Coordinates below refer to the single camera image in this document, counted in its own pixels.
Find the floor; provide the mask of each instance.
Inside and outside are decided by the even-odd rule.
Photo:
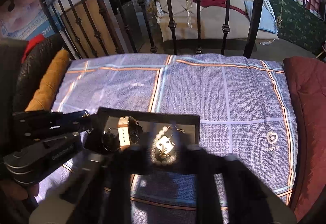
[[[159,27],[152,28],[152,34],[154,43],[157,46],[157,53],[159,54],[173,54],[172,41],[162,41],[162,35]],[[145,38],[145,43],[140,48],[141,53],[150,52],[150,43],[148,37]],[[229,39],[227,40],[225,56],[242,56],[246,41]],[[196,40],[177,40],[178,54],[195,54],[197,46]],[[203,39],[202,49],[203,53],[221,53],[220,47],[222,46],[222,40],[220,39]],[[251,58],[267,61],[282,62],[286,57],[316,57],[311,52],[299,47],[286,40],[275,40],[270,45],[256,44],[252,52]]]

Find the blue pillow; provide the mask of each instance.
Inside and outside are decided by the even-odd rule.
[[[249,21],[251,21],[253,2],[245,1],[244,4],[247,9]],[[259,23],[258,29],[267,31],[270,33],[274,33],[274,34],[276,34],[276,32],[277,32],[275,20],[274,20],[273,16],[271,15],[271,13],[265,7],[263,7],[261,10],[260,23]]]

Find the white heart logo on tablecloth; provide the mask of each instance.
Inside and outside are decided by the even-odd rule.
[[[270,144],[274,144],[276,143],[276,141],[278,140],[278,135],[272,131],[267,133],[267,141]]]

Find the red pillow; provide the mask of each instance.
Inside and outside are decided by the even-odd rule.
[[[32,49],[40,42],[42,42],[45,39],[43,34],[38,34],[37,36],[33,37],[31,40],[29,40],[28,45],[25,48],[25,52],[22,56],[22,64],[24,63],[26,57],[28,56],[29,52],[32,51]]]

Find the green floral wallpaper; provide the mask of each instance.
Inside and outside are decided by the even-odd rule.
[[[275,17],[279,16],[282,0],[270,0]],[[294,0],[283,0],[282,26],[278,37],[318,55],[326,40],[326,24]]]

